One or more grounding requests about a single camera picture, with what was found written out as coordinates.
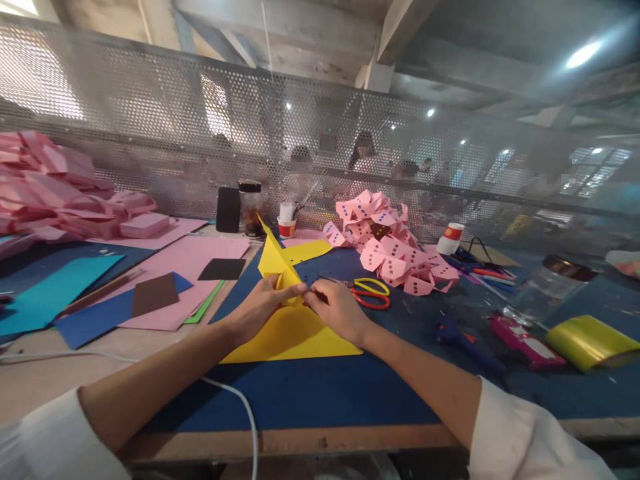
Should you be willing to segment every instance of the perforated metal screen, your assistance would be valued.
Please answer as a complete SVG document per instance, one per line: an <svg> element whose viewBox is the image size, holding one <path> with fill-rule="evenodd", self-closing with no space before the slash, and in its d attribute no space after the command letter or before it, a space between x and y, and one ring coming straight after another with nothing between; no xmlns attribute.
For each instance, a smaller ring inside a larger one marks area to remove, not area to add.
<svg viewBox="0 0 640 480"><path fill-rule="evenodd" d="M240 178L262 182L274 213L320 180L299 227L368 188L408 205L422 241L448 221L536 248L638 241L640 193L620 195L638 192L637 152L611 142L10 16L0 95L2 129L86 152L172 215L214 217L217 188Z"/></svg>

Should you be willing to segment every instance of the scissors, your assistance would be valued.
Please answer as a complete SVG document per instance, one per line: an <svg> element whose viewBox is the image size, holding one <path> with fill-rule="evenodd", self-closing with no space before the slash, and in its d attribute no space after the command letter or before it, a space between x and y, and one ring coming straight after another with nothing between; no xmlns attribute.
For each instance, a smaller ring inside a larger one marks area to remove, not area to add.
<svg viewBox="0 0 640 480"><path fill-rule="evenodd" d="M334 279L331 277L325 277L324 275L318 275L318 278L324 278L325 280L333 281L336 283L342 283L349 288L353 294L353 297L357 300L357 302L363 307L370 308L372 310L388 310L391 304L389 300L389 289L387 286L379 280L370 279L370 278L362 278L355 279L354 281L343 281ZM382 288L382 291L375 290L370 286L366 285L366 283L374 283ZM358 286L365 291L356 290L355 287ZM381 300L383 303L369 303L362 297L373 297Z"/></svg>

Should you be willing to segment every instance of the cup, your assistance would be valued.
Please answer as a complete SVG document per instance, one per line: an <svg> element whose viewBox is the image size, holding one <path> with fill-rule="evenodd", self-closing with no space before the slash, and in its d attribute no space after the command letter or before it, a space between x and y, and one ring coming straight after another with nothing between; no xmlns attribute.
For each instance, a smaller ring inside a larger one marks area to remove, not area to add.
<svg viewBox="0 0 640 480"><path fill-rule="evenodd" d="M452 255L458 250L460 245L460 237L464 231L465 226L460 223L451 222L445 232L438 240L436 251L440 255Z"/></svg>
<svg viewBox="0 0 640 480"><path fill-rule="evenodd" d="M280 238L282 240L293 238L295 222L295 219L288 222L282 221L280 220L280 216L278 216L278 232L280 233Z"/></svg>

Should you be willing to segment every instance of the blue table surface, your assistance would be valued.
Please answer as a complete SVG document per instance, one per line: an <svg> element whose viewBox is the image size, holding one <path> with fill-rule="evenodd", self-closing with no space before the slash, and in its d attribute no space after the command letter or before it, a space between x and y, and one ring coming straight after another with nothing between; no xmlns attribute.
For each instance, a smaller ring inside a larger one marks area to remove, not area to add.
<svg viewBox="0 0 640 480"><path fill-rule="evenodd" d="M522 267L524 279L541 255L503 250ZM232 311L261 278L259 255L245 270L212 321ZM296 266L308 285L318 274L352 279L363 276L359 255L350 249ZM594 279L553 314L555 321L590 314L640 341L640 283L612 268ZM560 419L640 417L640 363L584 375L571 366L554 373L531 372L488 328L486 317L503 301L466 279L447 294L427 297L391 289L391 308L368 316L404 340L477 375L485 375L463 353L435 340L437 318L452 309L460 326L477 337L480 348L500 357L507 374L491 379L504 390L537 403ZM218 365L212 379L242 391L259 429L344 427L439 423L433 411L384 363L367 353L352 357L301 359ZM241 402L232 394L196 382L152 419L146 432L227 431L248 429Z"/></svg>
<svg viewBox="0 0 640 480"><path fill-rule="evenodd" d="M36 243L28 250L0 262L0 291L14 291L20 294L70 261L83 257L100 257L103 255L100 250L104 249L113 252L113 255L125 257L90 285L88 290L101 287L155 253L155 250L81 241ZM0 336L0 345L20 335Z"/></svg>

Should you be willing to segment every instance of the jar lid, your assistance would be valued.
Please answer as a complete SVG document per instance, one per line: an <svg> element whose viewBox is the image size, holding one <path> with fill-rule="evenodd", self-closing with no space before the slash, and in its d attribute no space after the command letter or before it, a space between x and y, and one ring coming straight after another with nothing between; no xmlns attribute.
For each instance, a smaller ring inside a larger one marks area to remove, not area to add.
<svg viewBox="0 0 640 480"><path fill-rule="evenodd" d="M260 193L262 192L262 184L256 180L240 180L238 181L238 189L244 193Z"/></svg>
<svg viewBox="0 0 640 480"><path fill-rule="evenodd" d="M581 282L589 282L600 273L596 269L580 265L573 260L567 260L559 255L547 255L545 259L542 260L542 265L558 275Z"/></svg>

